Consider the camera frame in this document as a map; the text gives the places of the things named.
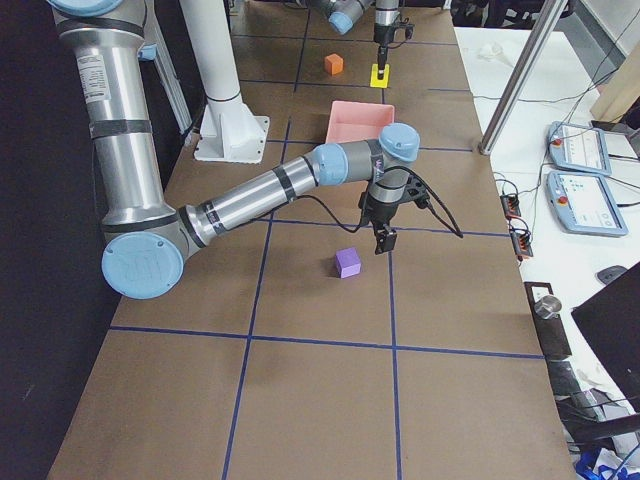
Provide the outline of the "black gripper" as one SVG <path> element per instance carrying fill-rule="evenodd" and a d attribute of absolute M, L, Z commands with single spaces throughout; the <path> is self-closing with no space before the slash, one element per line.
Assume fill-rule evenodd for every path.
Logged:
<path fill-rule="evenodd" d="M 405 32 L 405 38 L 402 42 L 397 43 L 395 34 L 397 30 Z M 378 73 L 384 74 L 388 49 L 395 49 L 402 45 L 413 36 L 413 24 L 409 20 L 396 20 L 390 25 L 374 24 L 374 42 L 379 45 L 377 52 Z"/>
<path fill-rule="evenodd" d="M 363 200 L 363 225 L 371 224 L 375 231 L 376 254 L 393 251 L 397 240 L 397 232 L 391 226 L 399 204 L 397 202 L 382 202 L 371 195 L 365 195 Z"/>

